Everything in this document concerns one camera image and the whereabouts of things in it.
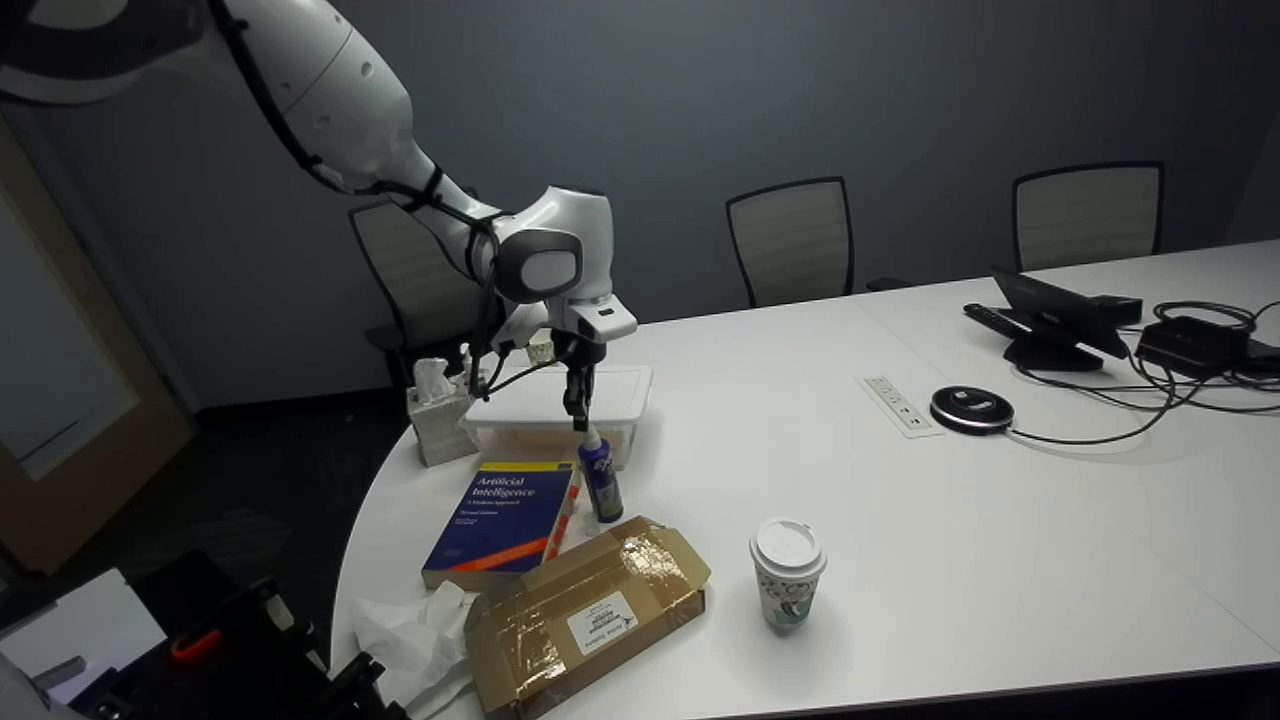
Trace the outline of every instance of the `floor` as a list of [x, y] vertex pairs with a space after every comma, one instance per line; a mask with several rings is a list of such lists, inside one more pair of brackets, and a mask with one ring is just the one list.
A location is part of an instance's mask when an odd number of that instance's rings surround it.
[[[233, 578], [273, 574], [329, 646], [339, 551], [401, 435], [385, 396], [209, 413], [196, 439], [70, 568], [148, 574], [209, 551]], [[858, 710], [866, 720], [1280, 720], [1280, 670]]]

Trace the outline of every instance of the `book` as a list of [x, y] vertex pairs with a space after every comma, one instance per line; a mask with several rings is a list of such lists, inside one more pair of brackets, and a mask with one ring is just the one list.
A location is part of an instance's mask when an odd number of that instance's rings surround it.
[[423, 561], [423, 583], [453, 578], [481, 590], [542, 568], [561, 551], [577, 487], [572, 459], [481, 459]]

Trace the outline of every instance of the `gray wall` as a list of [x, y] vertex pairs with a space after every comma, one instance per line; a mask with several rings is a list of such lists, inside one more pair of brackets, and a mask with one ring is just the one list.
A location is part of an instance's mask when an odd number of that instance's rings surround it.
[[[495, 205], [618, 205], [646, 318], [742, 308], [725, 200], [846, 177], [858, 279], [1013, 260], [1017, 177], [1166, 158], [1166, 243], [1280, 229], [1276, 0], [364, 0], [423, 147]], [[350, 236], [268, 127], [148, 78], [23, 122], [187, 402], [380, 382]]]

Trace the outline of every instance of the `cup lid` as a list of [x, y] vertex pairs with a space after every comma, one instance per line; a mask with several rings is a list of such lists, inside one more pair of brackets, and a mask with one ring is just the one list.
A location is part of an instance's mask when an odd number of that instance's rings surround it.
[[765, 561], [780, 572], [808, 572], [825, 561], [825, 547], [816, 545], [814, 529], [799, 519], [761, 522], [752, 551], [757, 551], [757, 561]]

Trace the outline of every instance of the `power adapter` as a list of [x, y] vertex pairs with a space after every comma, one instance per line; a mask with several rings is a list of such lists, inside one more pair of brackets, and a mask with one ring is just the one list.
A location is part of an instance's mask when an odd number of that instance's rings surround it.
[[1198, 315], [1173, 315], [1166, 324], [1146, 329], [1137, 354], [1167, 372], [1208, 381], [1244, 365], [1249, 333], [1208, 324]]

